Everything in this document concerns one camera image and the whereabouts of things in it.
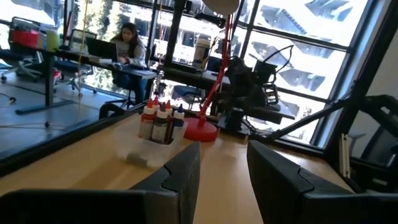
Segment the yellow bottle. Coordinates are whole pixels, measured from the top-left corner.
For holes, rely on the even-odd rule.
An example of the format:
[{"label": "yellow bottle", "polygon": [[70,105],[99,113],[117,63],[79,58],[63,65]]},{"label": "yellow bottle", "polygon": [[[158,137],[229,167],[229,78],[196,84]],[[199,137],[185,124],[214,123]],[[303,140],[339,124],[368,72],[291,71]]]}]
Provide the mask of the yellow bottle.
[{"label": "yellow bottle", "polygon": [[57,30],[47,31],[47,50],[49,52],[54,52],[58,50],[60,46],[60,34]]}]

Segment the cable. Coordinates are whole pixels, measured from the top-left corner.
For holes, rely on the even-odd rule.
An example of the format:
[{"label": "cable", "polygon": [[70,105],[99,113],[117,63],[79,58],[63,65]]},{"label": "cable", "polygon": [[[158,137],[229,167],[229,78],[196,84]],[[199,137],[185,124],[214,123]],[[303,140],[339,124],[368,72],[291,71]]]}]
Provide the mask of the cable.
[{"label": "cable", "polygon": [[[50,128],[51,126],[67,128],[67,127],[73,126],[79,120],[80,111],[81,111],[81,80],[80,80],[81,75],[80,75],[80,68],[81,68],[81,58],[83,57],[84,44],[85,44],[87,9],[88,9],[88,0],[86,0],[85,15],[84,15],[84,18],[83,18],[83,33],[82,33],[82,37],[81,37],[79,59],[77,61],[78,62],[78,69],[77,70],[78,70],[78,97],[79,97],[79,103],[78,103],[78,111],[77,111],[76,118],[75,118],[74,122],[72,122],[72,124],[69,124],[69,125],[52,124],[52,123],[47,121],[47,122],[44,123],[44,126],[45,126],[46,129]],[[0,128],[16,128],[16,127],[23,128],[21,126],[30,126],[30,125],[34,126],[34,125],[43,125],[43,124],[42,123],[9,124],[9,125],[0,125]]]},{"label": "cable", "polygon": [[289,52],[290,52],[289,59],[287,59],[286,63],[285,63],[280,69],[278,69],[278,71],[276,71],[276,73],[278,73],[278,72],[281,71],[284,67],[286,67],[286,65],[290,62],[290,59],[292,59],[293,47],[294,47],[294,45],[289,45],[289,46],[284,47],[284,48],[282,48],[282,49],[280,49],[280,50],[277,50],[277,51],[275,51],[274,53],[272,53],[270,56],[268,56],[266,59],[264,59],[262,62],[263,62],[263,63],[266,63],[269,59],[271,59],[271,58],[272,58],[273,56],[275,56],[277,53],[280,53],[281,51],[286,50],[286,49],[290,49],[290,51],[289,51]]},{"label": "cable", "polygon": [[8,102],[5,103],[4,105],[0,106],[0,108],[5,108],[5,107],[9,107],[11,104],[15,103],[15,101],[17,101],[17,98],[13,97],[13,96],[9,96],[5,93],[0,93],[0,96],[5,96],[8,98]]}]

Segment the power cord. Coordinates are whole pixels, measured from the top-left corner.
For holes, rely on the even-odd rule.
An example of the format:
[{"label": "power cord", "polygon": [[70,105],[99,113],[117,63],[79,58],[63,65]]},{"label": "power cord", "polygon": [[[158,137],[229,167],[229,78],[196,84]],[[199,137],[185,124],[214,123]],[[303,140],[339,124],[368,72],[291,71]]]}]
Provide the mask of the power cord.
[{"label": "power cord", "polygon": [[15,103],[15,101],[17,101],[17,98],[13,97],[13,96],[9,96],[5,93],[0,93],[0,96],[5,96],[8,98],[8,102],[5,103],[4,105],[0,106],[0,108],[5,108],[5,107],[9,107],[11,104]]},{"label": "power cord", "polygon": [[[81,75],[80,75],[81,71],[80,71],[80,68],[81,68],[81,58],[83,57],[84,44],[85,44],[87,9],[88,9],[88,0],[86,0],[86,5],[85,5],[85,16],[84,16],[84,19],[83,19],[83,33],[82,33],[82,38],[81,38],[79,59],[77,61],[78,62],[78,87],[79,87],[78,88],[78,96],[79,96],[79,103],[78,103],[78,111],[77,111],[76,118],[75,118],[74,122],[72,122],[72,124],[70,124],[70,125],[52,124],[52,123],[47,121],[47,122],[44,123],[44,126],[45,126],[44,128],[41,128],[41,127],[28,127],[28,128],[48,129],[48,128],[51,128],[52,126],[55,126],[55,127],[62,127],[62,128],[65,129],[65,128],[68,128],[70,126],[73,126],[79,120],[80,111],[81,111]],[[24,126],[35,126],[35,125],[43,125],[43,123],[8,124],[8,125],[0,125],[0,128],[27,128],[27,127],[24,127]]]}]

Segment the red lamp base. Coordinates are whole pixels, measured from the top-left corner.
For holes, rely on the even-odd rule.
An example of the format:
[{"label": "red lamp base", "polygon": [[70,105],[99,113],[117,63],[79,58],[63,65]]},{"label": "red lamp base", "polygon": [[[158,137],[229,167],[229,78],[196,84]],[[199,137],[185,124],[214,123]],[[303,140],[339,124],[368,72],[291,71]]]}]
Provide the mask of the red lamp base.
[{"label": "red lamp base", "polygon": [[218,135],[216,126],[206,122],[205,118],[185,118],[188,123],[184,138],[192,141],[211,142]]}]

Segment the desk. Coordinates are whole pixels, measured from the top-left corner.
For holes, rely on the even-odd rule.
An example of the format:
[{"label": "desk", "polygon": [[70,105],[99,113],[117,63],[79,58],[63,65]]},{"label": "desk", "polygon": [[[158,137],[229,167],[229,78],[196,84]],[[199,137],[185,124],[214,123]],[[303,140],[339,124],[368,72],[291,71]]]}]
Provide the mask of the desk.
[{"label": "desk", "polygon": [[[179,83],[184,83],[190,86],[195,86],[197,88],[201,88],[204,90],[210,90],[214,82],[216,81],[217,77],[212,75],[211,71],[198,72],[198,73],[190,73],[184,72],[175,68],[168,68],[164,66],[158,66],[157,69],[159,71],[164,72],[164,77],[168,80],[172,80]],[[228,77],[223,77],[223,89],[224,86],[229,88],[229,79]]]},{"label": "desk", "polygon": [[[54,86],[54,61],[55,57],[63,58],[66,60],[72,60],[72,61],[79,61],[79,55],[73,52],[66,52],[66,51],[56,51],[56,52],[49,52],[48,50],[45,49],[34,49],[42,53],[44,62],[43,62],[43,75],[45,77],[45,104],[40,105],[40,106],[35,106],[31,108],[24,108],[24,109],[19,109],[16,110],[17,114],[27,114],[27,113],[34,113],[42,110],[46,110],[49,108],[54,108],[58,106],[63,106],[67,104],[74,103],[72,100],[68,101],[61,101],[59,103],[53,103],[53,86]],[[94,67],[100,67],[104,69],[111,70],[113,72],[119,72],[127,75],[134,75],[136,77],[139,77],[141,79],[153,79],[157,75],[156,73],[150,71],[150,70],[137,70],[134,68],[127,68],[123,70],[117,70],[116,68],[110,66],[110,65],[102,65],[99,63],[94,63],[89,60],[88,57],[82,57],[81,58],[81,63],[87,64],[87,65],[92,65]]]},{"label": "desk", "polygon": [[[127,189],[153,170],[128,165],[115,155],[112,133],[120,123],[97,132],[0,179],[0,195],[21,188]],[[195,223],[262,223],[251,187],[246,145],[223,134],[202,143],[201,177]],[[309,171],[349,187],[324,161],[278,151]]]}]

